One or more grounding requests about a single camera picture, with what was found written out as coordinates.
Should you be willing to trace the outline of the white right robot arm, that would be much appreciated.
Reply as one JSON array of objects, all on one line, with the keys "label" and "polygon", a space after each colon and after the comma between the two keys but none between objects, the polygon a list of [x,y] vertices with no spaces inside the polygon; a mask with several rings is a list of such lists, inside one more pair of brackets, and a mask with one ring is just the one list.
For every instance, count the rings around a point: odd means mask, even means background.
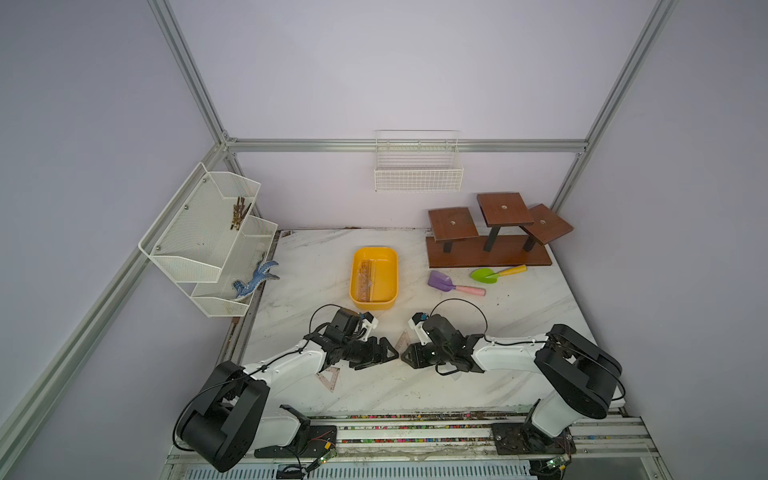
[{"label": "white right robot arm", "polygon": [[565,324],[530,338],[490,338],[461,333],[444,316],[417,313],[409,321],[418,341],[401,359],[413,369],[450,365],[454,373],[528,371],[541,374],[551,392],[529,411],[526,434],[546,443],[581,419],[607,417],[623,391],[621,364]]}]

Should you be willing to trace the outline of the pink stencil ruler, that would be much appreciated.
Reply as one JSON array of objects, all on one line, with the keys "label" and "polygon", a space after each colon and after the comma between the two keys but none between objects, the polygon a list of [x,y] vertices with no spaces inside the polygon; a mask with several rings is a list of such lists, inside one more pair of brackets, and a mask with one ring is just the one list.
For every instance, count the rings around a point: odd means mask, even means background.
[{"label": "pink stencil ruler", "polygon": [[357,275],[357,298],[362,302],[369,302],[373,291],[375,262],[372,260],[363,260],[359,265]]}]

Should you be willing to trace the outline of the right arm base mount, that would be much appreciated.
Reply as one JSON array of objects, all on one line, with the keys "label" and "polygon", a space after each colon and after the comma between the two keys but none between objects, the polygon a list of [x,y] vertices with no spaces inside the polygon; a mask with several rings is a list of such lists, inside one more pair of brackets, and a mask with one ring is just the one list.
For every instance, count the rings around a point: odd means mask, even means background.
[{"label": "right arm base mount", "polygon": [[570,455],[576,451],[568,428],[550,437],[534,427],[529,419],[524,423],[493,423],[491,437],[499,455]]}]

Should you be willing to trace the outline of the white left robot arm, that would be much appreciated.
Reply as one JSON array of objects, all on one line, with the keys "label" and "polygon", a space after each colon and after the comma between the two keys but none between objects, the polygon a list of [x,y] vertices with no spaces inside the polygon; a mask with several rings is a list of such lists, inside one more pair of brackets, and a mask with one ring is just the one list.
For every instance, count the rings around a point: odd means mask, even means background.
[{"label": "white left robot arm", "polygon": [[251,448],[271,393],[314,376],[339,361],[362,370],[399,358],[385,337],[364,340],[313,332],[304,341],[257,366],[225,361],[182,409],[172,431],[174,446],[199,454],[219,472],[233,468]]}]

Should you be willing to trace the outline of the pink triangle ruler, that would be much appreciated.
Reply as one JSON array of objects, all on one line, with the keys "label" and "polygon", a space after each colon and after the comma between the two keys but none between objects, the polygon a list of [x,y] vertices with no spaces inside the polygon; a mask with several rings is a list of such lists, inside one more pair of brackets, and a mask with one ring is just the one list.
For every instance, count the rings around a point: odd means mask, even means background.
[{"label": "pink triangle ruler", "polygon": [[338,367],[328,367],[327,369],[316,374],[316,378],[321,384],[327,388],[330,392],[335,390],[336,384],[341,371]]},{"label": "pink triangle ruler", "polygon": [[395,349],[399,354],[403,354],[412,342],[410,333],[403,331],[395,344]]}]

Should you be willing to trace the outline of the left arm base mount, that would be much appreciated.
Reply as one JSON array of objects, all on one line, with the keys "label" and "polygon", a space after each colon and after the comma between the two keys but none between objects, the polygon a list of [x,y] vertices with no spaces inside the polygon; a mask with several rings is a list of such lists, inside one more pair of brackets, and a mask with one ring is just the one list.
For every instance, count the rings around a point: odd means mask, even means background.
[{"label": "left arm base mount", "polygon": [[316,425],[294,407],[283,404],[278,413],[261,419],[252,447],[255,458],[320,457],[335,446],[338,427]]}]

